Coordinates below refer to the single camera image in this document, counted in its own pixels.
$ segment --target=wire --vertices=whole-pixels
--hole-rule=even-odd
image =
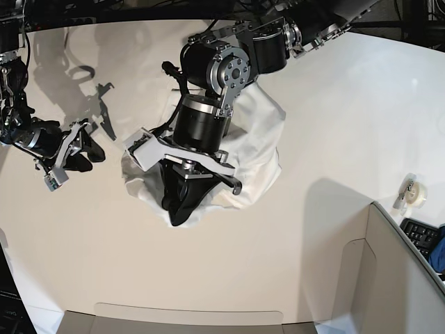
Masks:
[[[182,63],[183,63],[183,59],[184,59],[184,54],[186,53],[188,47],[189,47],[189,45],[185,45],[181,50],[181,62]],[[150,130],[151,133],[153,133],[153,135],[155,137],[159,137],[160,135],[162,135],[162,133],[164,131],[168,130],[169,126],[173,123],[173,121],[175,120],[179,111],[181,110],[182,103],[184,102],[186,95],[190,93],[187,88],[187,77],[184,74],[184,69],[182,69],[183,72],[181,73],[179,71],[179,68],[175,67],[170,61],[164,61],[162,63],[162,68],[167,75],[170,75],[171,77],[175,78],[175,80],[179,84],[179,90],[181,91],[181,98],[179,99],[179,102],[176,105],[175,111],[173,111],[173,114],[170,116],[168,121],[154,129]]]
[[[207,27],[207,29],[204,30],[202,33],[206,33],[207,31],[210,31],[210,30],[215,26],[215,24],[216,24],[218,21],[219,21],[219,19],[214,19],[213,22],[210,23],[210,25]]]
[[[396,10],[396,14],[397,14],[398,20],[399,20],[399,21],[402,21],[401,10],[400,10],[400,8],[398,7],[398,2],[397,2],[397,0],[394,0],[394,9]]]
[[[442,8],[440,8],[438,0],[435,0],[435,1],[436,1],[437,9],[439,10],[439,12],[441,12],[443,15],[445,15],[444,10]]]
[[[16,143],[14,143],[14,142],[13,142],[13,146],[14,146],[15,148],[18,148],[18,149],[21,150],[22,152],[31,155],[35,160],[38,160],[38,161],[40,162],[40,165],[42,166],[43,170],[45,171],[45,173],[46,173],[46,174],[49,173],[49,168],[45,166],[45,164],[43,163],[43,160],[42,160],[40,157],[38,157],[37,155],[35,155],[35,154],[32,153],[32,152],[29,152],[28,150],[25,150],[24,148],[18,146],[18,145],[17,145]]]
[[[31,43],[29,42],[29,37],[27,33],[25,34],[25,41],[26,41],[26,48],[28,49],[28,58],[26,59],[26,70],[23,73],[22,80],[20,80],[20,88],[23,86],[23,81],[25,80],[27,74],[28,74],[28,68],[29,68],[29,61],[31,60]]]
[[[23,21],[25,20],[25,7],[26,7],[26,0],[24,0],[24,3],[23,3],[23,11],[22,11]]]
[[[185,68],[185,66],[184,66],[184,57],[185,57],[186,52],[187,52],[187,50],[188,50],[189,47],[190,47],[189,44],[185,44],[184,47],[183,47],[182,50],[181,50],[180,55],[179,55],[179,61],[180,61],[180,63],[181,63],[182,74],[183,74],[185,77],[187,77],[187,73],[186,73],[186,68]]]
[[[432,15],[433,17],[435,17],[439,21],[443,21],[444,20],[444,16],[443,15],[439,15],[437,13],[428,13],[428,15]]]
[[[171,5],[176,5],[176,4],[178,4],[178,3],[188,2],[188,0],[178,0],[178,1],[176,1],[176,0],[165,0],[165,1],[158,2],[158,3],[154,4],[154,5],[151,6],[150,8],[154,8],[154,7],[163,5],[163,4],[167,3],[167,2],[170,2],[170,3],[169,3],[168,5],[166,5],[166,6],[162,6],[162,7],[167,7],[167,6],[171,6]]]

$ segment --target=blue fabric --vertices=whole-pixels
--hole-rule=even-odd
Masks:
[[[437,273],[445,273],[445,226],[439,231],[442,239],[431,252],[428,262]]]

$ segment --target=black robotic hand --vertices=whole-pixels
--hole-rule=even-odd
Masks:
[[[192,35],[180,54],[181,70],[164,62],[166,74],[181,88],[181,99],[167,123],[142,130],[125,143],[144,171],[155,164],[164,185],[162,208],[173,226],[184,223],[220,183],[242,191],[235,168],[220,150],[234,114],[234,101],[260,74],[283,70],[333,40],[377,0],[278,1],[264,16]],[[233,43],[228,38],[236,38]],[[187,82],[204,94],[190,94]],[[171,134],[170,125],[176,119]]]
[[[92,163],[105,160],[105,153],[86,131],[88,119],[63,131],[59,122],[34,116],[24,92],[29,59],[25,65],[18,49],[19,21],[0,24],[0,143],[31,155],[53,191],[68,180],[67,170],[90,171]]]

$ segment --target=crumpled cloth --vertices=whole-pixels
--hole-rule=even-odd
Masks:
[[[179,92],[172,91],[161,123],[170,117],[179,96]],[[257,83],[242,91],[234,103],[232,123],[228,134],[222,139],[220,150],[229,153],[227,162],[235,167],[234,176],[243,183],[243,190],[235,196],[228,186],[219,184],[181,227],[191,227],[206,212],[216,209],[249,207],[269,190],[281,173],[277,143],[285,118],[286,113]],[[164,187],[159,164],[144,173],[125,154],[122,174],[128,193],[146,202],[157,216],[171,225],[168,212],[161,206]]]

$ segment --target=black cable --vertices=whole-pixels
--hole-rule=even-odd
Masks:
[[[12,143],[13,143],[13,146],[14,146],[15,148],[18,148],[18,149],[21,150],[22,152],[27,153],[27,154],[31,155],[34,159],[38,160],[38,161],[40,162],[40,165],[42,166],[44,172],[45,172],[46,174],[49,173],[49,168],[45,166],[45,164],[43,163],[43,160],[42,160],[40,157],[38,157],[37,155],[33,154],[32,152],[29,152],[28,150],[25,150],[24,148],[18,146],[18,145],[17,145],[16,143],[14,143],[14,142],[12,142]]]
[[[187,46],[188,45],[184,46],[181,50],[181,59],[184,58],[184,54],[185,54],[186,50],[188,49]],[[181,110],[182,103],[184,102],[184,98],[186,97],[187,94],[190,93],[187,88],[187,77],[184,74],[184,69],[183,69],[183,72],[181,73],[179,71],[179,68],[175,67],[170,61],[164,61],[162,63],[162,68],[167,75],[170,75],[171,77],[175,78],[176,81],[178,82],[179,90],[181,91],[181,98],[179,99],[179,102],[176,105],[175,111],[173,111],[173,114],[170,116],[168,121],[151,130],[151,133],[153,133],[153,135],[155,137],[159,137],[160,135],[162,135],[162,133],[164,131],[168,130],[169,126],[173,123],[173,121],[175,120],[179,111]]]
[[[185,68],[185,66],[184,66],[184,57],[185,57],[186,52],[187,52],[187,50],[188,50],[189,47],[190,47],[189,44],[185,44],[185,45],[182,47],[181,53],[180,53],[180,55],[179,55],[179,61],[180,61],[180,63],[181,63],[182,74],[183,74],[185,77],[187,77],[187,73],[186,73],[186,68]]]
[[[445,15],[445,8],[442,8],[443,5],[445,5],[445,3],[443,1],[435,1],[436,5],[437,5],[437,9],[439,10],[440,14]]]
[[[242,4],[244,6],[252,6],[252,7],[258,7],[259,5],[262,5],[267,1],[269,1],[269,0],[254,0],[254,1],[251,1],[250,3],[247,3],[247,2],[242,2],[241,0],[236,0],[236,2],[238,2],[239,4]]]
[[[443,15],[443,14],[441,14],[441,13],[432,13],[432,12],[429,12],[428,15],[432,15],[432,16],[434,16],[435,18],[437,18],[437,19],[440,20],[440,21],[443,21],[443,20],[445,19],[445,15]]]
[[[176,5],[176,4],[178,4],[178,3],[184,3],[184,2],[189,2],[189,1],[188,1],[188,0],[178,0],[178,1],[175,1],[175,0],[165,0],[165,1],[158,2],[158,3],[154,4],[154,5],[151,6],[150,8],[154,8],[154,7],[163,5],[163,4],[167,3],[167,2],[170,2],[170,3],[169,3],[168,5],[166,5],[166,6],[162,6],[162,7],[167,7],[167,6]]]
[[[396,14],[397,14],[398,20],[401,21],[402,20],[402,15],[401,15],[401,10],[398,7],[397,0],[394,0],[394,9],[396,10]]]
[[[204,30],[202,33],[206,33],[206,32],[208,32],[208,31],[210,31],[210,30],[215,26],[215,24],[216,24],[218,21],[219,21],[219,19],[214,19],[213,22],[210,23],[210,25],[207,27],[207,29]]]
[[[28,74],[28,69],[29,69],[29,61],[31,60],[31,43],[29,42],[29,37],[28,37],[28,34],[27,33],[24,33],[25,34],[25,41],[26,41],[26,47],[27,47],[27,49],[28,49],[28,58],[27,58],[27,60],[26,60],[26,70],[25,70],[25,72],[23,73],[23,76],[22,76],[22,80],[20,80],[20,87],[22,87],[22,85],[23,85],[23,80],[25,80],[25,78],[26,78],[26,76],[27,76],[27,74]]]

